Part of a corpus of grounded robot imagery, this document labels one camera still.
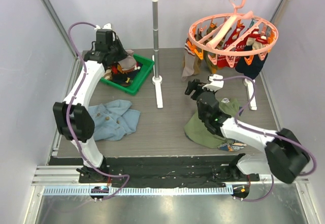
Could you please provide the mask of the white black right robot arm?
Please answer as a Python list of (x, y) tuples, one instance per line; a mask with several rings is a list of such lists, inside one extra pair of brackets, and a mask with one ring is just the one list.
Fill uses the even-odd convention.
[(301, 176), (312, 157), (294, 133), (285, 128), (277, 132), (255, 127), (223, 112), (215, 97), (222, 88), (218, 82), (194, 79), (188, 82), (185, 94), (196, 102), (197, 120), (208, 134), (248, 144), (260, 152), (241, 156), (229, 168), (231, 178), (240, 181), (249, 174), (272, 174), (284, 183), (292, 183)]

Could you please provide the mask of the black colourful argyle sock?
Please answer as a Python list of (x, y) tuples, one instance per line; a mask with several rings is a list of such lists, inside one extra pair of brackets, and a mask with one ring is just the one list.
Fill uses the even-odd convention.
[(125, 74), (125, 72), (122, 70), (122, 67), (119, 63), (114, 63), (111, 65), (111, 73), (113, 77), (117, 77)]

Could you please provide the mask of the beige grey sock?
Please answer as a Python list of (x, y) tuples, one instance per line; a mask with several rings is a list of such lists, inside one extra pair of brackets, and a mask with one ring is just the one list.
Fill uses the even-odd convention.
[(118, 62), (118, 71), (121, 73), (129, 73), (138, 69), (137, 61), (134, 58), (133, 50), (126, 50), (127, 57)]
[(182, 80), (185, 81), (189, 76), (194, 74), (195, 54), (191, 51), (188, 43), (184, 45), (183, 72)]

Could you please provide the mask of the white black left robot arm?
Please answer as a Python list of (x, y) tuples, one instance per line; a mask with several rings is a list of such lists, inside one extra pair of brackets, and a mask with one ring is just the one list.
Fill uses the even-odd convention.
[(81, 173), (102, 183), (109, 177), (109, 171), (94, 140), (95, 123), (88, 107), (106, 69), (126, 58), (127, 52), (116, 32), (108, 27), (97, 29), (92, 49), (78, 56), (82, 63), (79, 77), (63, 102), (54, 103), (53, 113), (59, 133), (77, 148), (83, 159)]

